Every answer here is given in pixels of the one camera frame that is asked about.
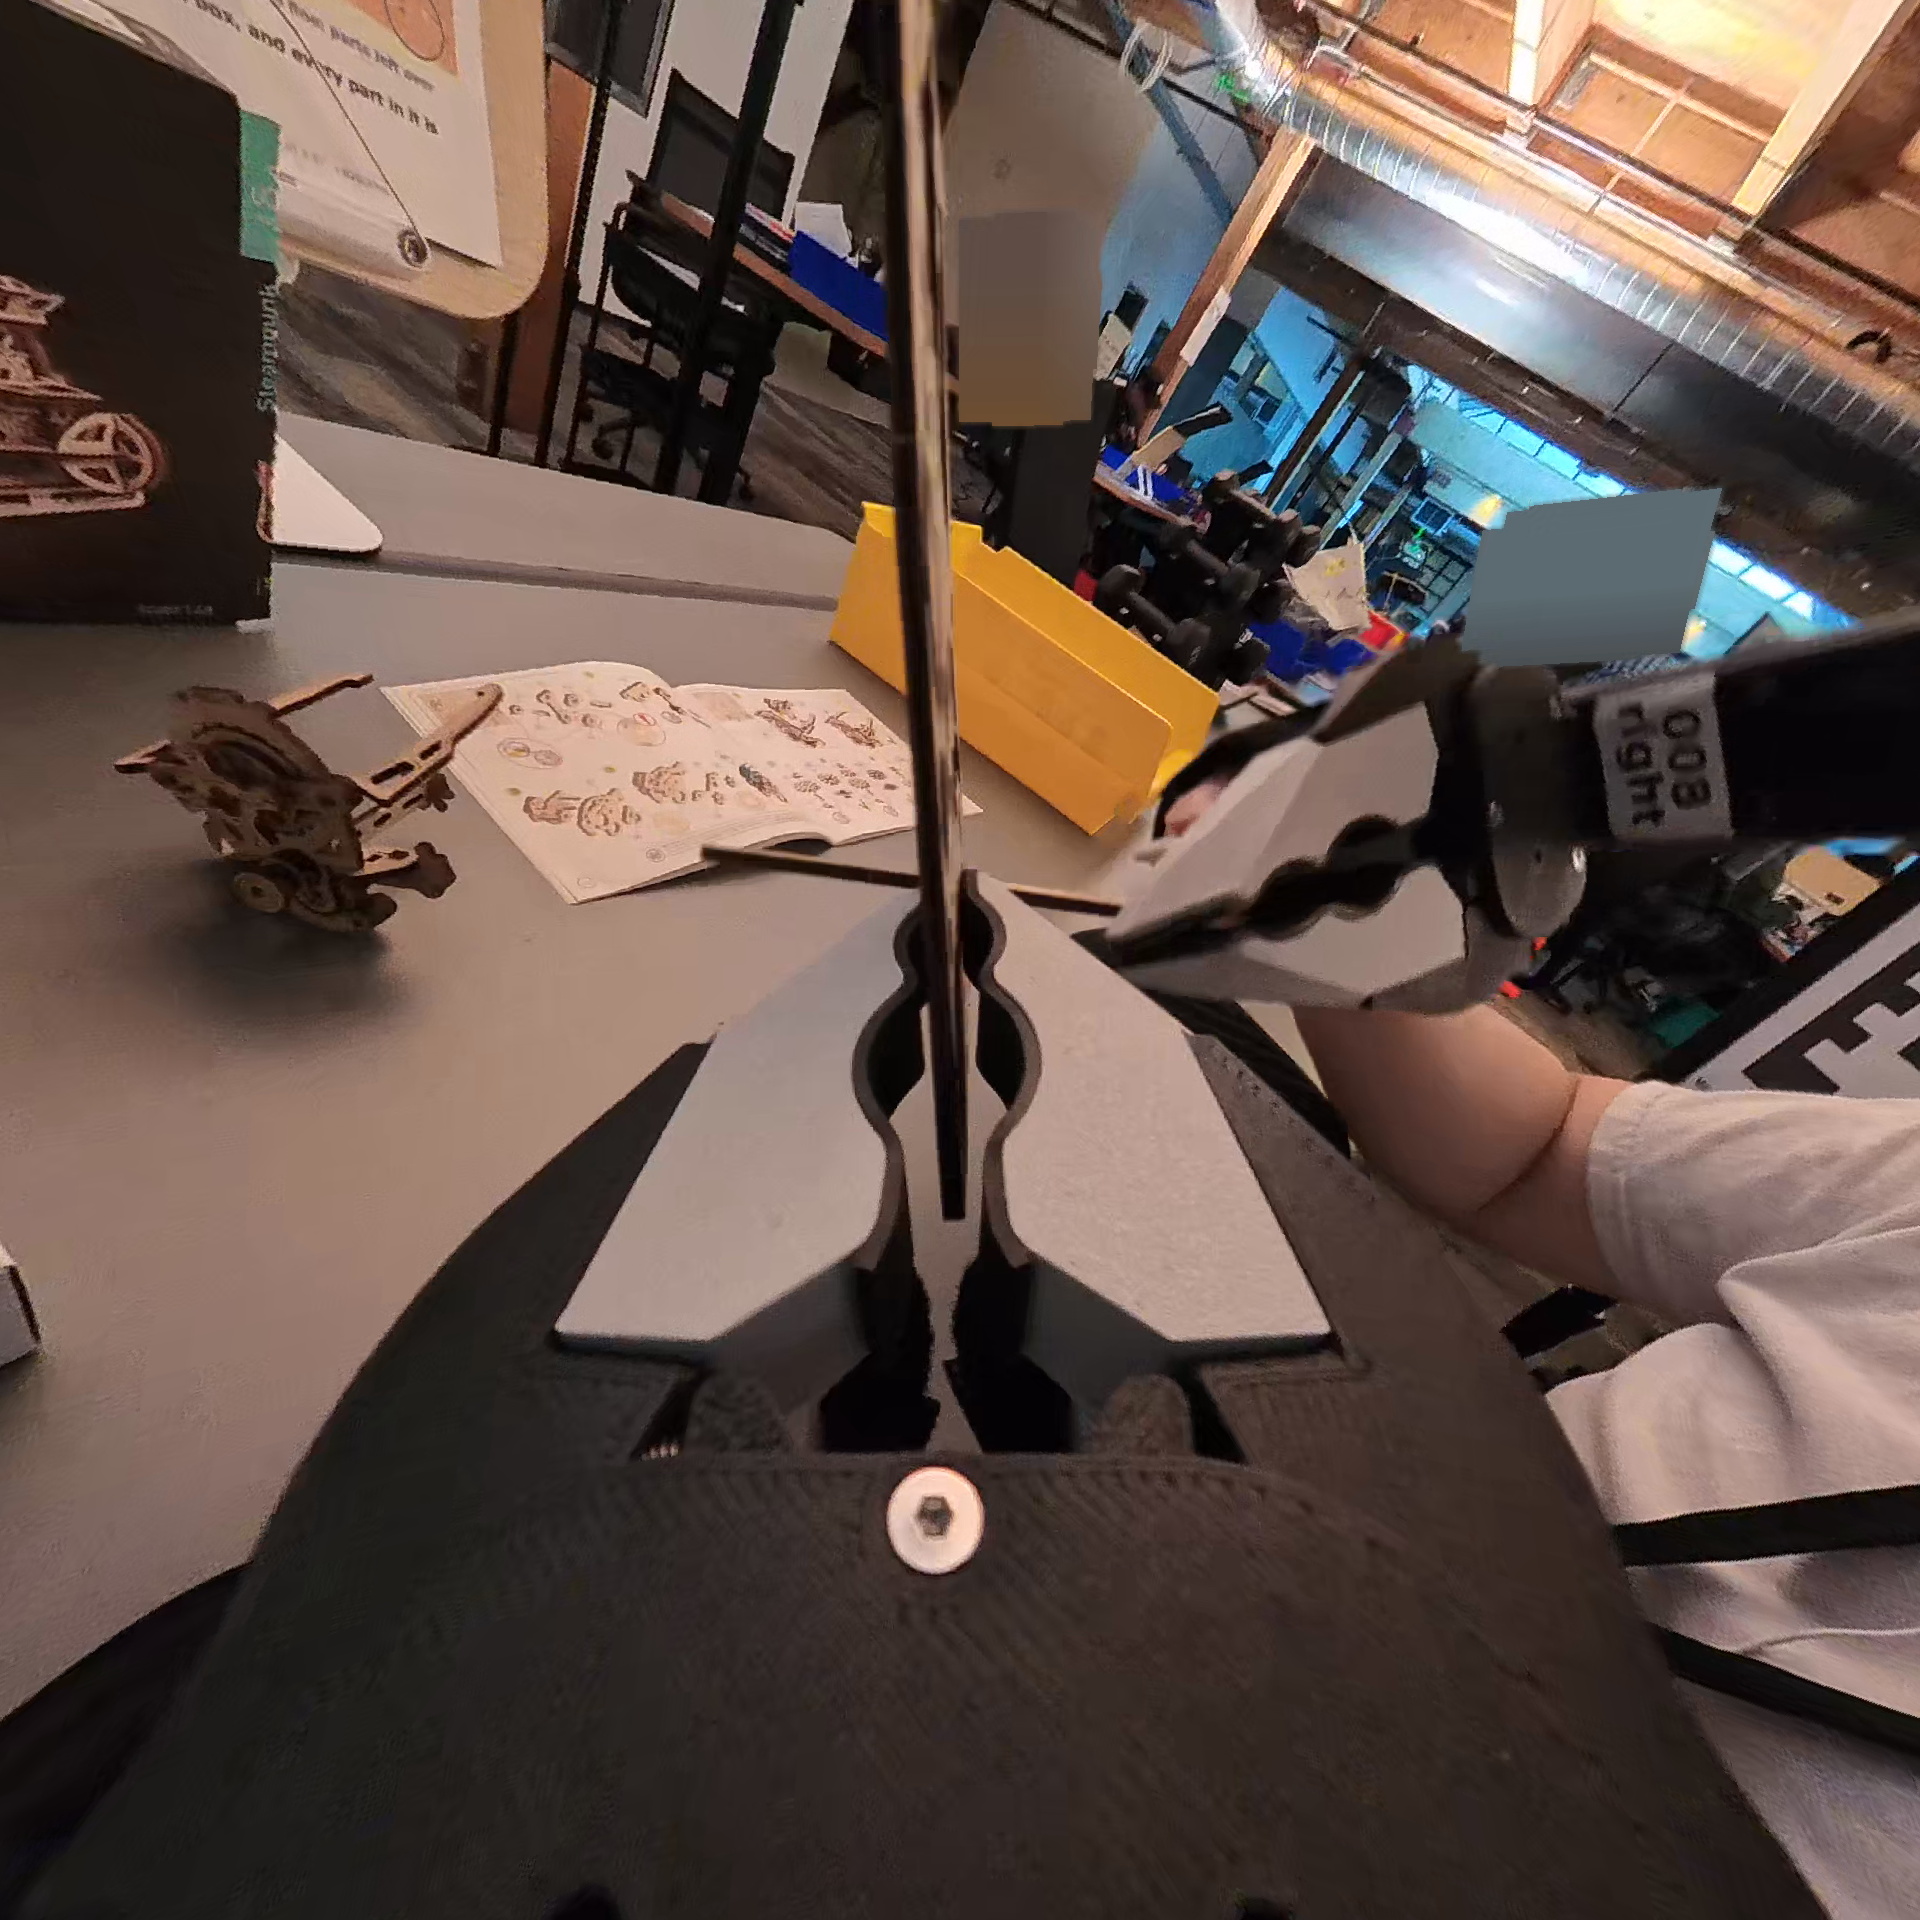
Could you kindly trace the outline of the framed marker sign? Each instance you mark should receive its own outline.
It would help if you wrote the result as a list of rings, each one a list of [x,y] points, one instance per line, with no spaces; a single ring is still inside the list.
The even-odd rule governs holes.
[[[1916,864],[1816,934],[1649,1076],[1697,1092],[1916,1101]]]

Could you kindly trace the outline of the instruction poster board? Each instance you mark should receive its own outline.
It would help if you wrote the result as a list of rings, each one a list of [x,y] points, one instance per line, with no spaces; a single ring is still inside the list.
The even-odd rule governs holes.
[[[469,324],[548,257],[539,5],[66,5],[275,129],[281,277],[315,268]]]

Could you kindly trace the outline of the yellow plastic bin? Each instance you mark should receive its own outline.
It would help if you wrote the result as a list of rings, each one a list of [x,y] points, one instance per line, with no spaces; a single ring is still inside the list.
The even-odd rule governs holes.
[[[1132,825],[1203,749],[1218,694],[981,528],[954,523],[960,740],[1074,828]]]

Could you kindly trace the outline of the illustrated instruction booklet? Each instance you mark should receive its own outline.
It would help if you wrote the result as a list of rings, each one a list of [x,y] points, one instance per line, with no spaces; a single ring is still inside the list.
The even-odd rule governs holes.
[[[707,867],[707,850],[848,848],[914,827],[905,740],[842,689],[667,685],[623,662],[387,687],[420,735],[498,705],[452,779],[572,904]]]

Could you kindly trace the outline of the black office chair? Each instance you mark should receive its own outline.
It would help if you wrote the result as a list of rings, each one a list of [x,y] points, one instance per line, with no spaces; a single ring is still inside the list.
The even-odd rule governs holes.
[[[734,137],[732,113],[671,70],[647,168],[627,176],[627,194],[603,228],[565,441],[567,467],[578,467],[576,446],[586,436],[587,467],[636,484],[630,471],[636,441],[639,434],[663,441],[707,264],[707,236],[678,221],[667,201],[713,215]],[[734,492],[751,492],[741,462],[781,329],[783,310],[774,290],[734,267],[705,335],[683,432],[683,459],[697,472],[696,497],[710,507],[724,509]]]

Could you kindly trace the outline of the black dumbbell rack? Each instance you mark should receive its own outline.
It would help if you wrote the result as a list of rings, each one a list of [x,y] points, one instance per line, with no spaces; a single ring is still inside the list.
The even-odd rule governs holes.
[[[1324,528],[1291,509],[1271,510],[1233,474],[1201,491],[1206,525],[1156,523],[1146,530],[1146,565],[1114,565],[1092,588],[1092,608],[1134,633],[1148,648],[1201,687],[1247,685],[1267,669],[1270,633],[1300,656],[1340,634],[1291,581],[1324,542]]]

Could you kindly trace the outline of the black model kit box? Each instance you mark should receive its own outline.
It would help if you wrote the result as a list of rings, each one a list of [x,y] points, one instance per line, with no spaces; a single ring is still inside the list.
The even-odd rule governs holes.
[[[4,620],[271,610],[274,141],[109,5],[4,5]]]

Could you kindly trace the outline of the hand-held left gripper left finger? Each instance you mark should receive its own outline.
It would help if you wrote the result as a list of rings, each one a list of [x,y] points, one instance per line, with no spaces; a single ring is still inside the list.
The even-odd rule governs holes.
[[[895,1114],[923,1079],[917,906],[886,904],[722,1027],[554,1325],[750,1380],[844,1452],[923,1449],[932,1317]]]

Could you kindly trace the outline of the metal ventilation duct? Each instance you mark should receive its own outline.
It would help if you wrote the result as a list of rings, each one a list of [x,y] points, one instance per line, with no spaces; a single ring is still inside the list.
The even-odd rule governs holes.
[[[1696,235],[1417,93],[1276,32],[1253,5],[1194,5],[1211,60],[1284,133],[1525,268],[1732,372],[1783,407],[1916,469],[1916,379],[1844,343],[1864,314],[1814,300],[1727,242]]]

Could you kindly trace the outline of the person's right forearm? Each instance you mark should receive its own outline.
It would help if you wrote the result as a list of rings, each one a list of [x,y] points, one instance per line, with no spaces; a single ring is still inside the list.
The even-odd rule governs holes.
[[[1294,1023],[1360,1160],[1407,1204],[1542,1280],[1620,1298],[1587,1168],[1627,1082],[1570,1071],[1484,1007],[1451,1017],[1304,1007]]]

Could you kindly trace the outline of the blue storage bin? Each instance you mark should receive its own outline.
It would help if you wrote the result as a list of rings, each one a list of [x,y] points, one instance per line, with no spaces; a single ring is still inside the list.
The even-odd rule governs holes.
[[[883,282],[799,228],[790,238],[786,277],[799,292],[859,335],[877,345],[888,343],[890,297]]]

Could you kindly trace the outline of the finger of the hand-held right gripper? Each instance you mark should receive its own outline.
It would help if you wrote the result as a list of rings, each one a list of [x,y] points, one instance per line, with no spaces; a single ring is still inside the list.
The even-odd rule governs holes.
[[[1344,837],[1416,828],[1435,772],[1423,703],[1345,732],[1227,732],[1168,789],[1138,857],[1132,915],[1232,917],[1276,882],[1330,877]]]
[[[1102,943],[1144,993],[1295,1011],[1448,1014],[1507,976],[1507,934],[1432,867],[1400,877],[1373,906],[1318,906],[1289,929],[1116,925]]]

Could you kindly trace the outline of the white rounded base plate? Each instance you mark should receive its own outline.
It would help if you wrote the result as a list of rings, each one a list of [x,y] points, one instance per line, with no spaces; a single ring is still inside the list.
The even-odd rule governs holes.
[[[277,434],[271,462],[260,469],[260,538],[275,552],[373,560],[382,552],[382,535],[343,492],[314,469],[300,451]]]

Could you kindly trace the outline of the laser-cut wooden parts sheet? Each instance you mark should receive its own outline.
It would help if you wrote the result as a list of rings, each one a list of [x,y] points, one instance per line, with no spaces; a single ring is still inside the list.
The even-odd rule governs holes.
[[[932,2],[877,8],[883,79],[883,289],[894,544],[908,746],[914,771],[917,970],[937,1204],[968,1200],[968,976],[962,938],[962,791],[954,680],[947,434],[946,182],[939,21]]]

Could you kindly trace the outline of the wooden gear model assembly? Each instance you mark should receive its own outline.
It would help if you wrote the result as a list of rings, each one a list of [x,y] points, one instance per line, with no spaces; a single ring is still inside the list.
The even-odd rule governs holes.
[[[496,682],[460,694],[444,722],[384,764],[341,774],[296,732],[293,714],[371,687],[347,675],[256,698],[196,685],[174,696],[158,740],[114,760],[114,772],[147,779],[193,814],[228,890],[247,910],[334,934],[369,934],[390,921],[397,894],[440,901],[456,885],[452,861],[431,842],[386,844],[386,831],[452,804],[460,744],[493,716]]]

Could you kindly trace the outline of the pointed wooden stick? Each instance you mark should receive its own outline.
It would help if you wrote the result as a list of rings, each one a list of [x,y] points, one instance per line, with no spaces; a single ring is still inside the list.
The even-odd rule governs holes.
[[[849,862],[838,862],[832,859],[821,859],[807,853],[783,853],[774,848],[732,848],[719,844],[707,844],[700,850],[700,859],[707,867],[729,868],[729,871],[755,871],[755,872],[777,872],[788,877],[804,878],[821,878],[832,882],[845,882],[856,887],[903,890],[909,894],[919,893],[919,877],[914,872],[898,872],[890,868],[861,867]],[[1001,881],[1001,890],[1011,894],[1016,901],[1025,902],[1028,906],[1051,912],[1064,912],[1081,919],[1093,921],[1111,921],[1122,915],[1122,902],[1086,894],[1072,893],[1057,887],[1040,887],[1031,882]]]

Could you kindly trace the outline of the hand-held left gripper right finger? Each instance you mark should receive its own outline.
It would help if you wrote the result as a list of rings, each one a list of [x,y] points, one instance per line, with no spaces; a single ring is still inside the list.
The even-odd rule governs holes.
[[[1130,1380],[1331,1352],[1331,1322],[1194,1034],[984,874],[963,887],[973,1061],[999,1102],[960,1282],[986,1452],[1069,1452]]]

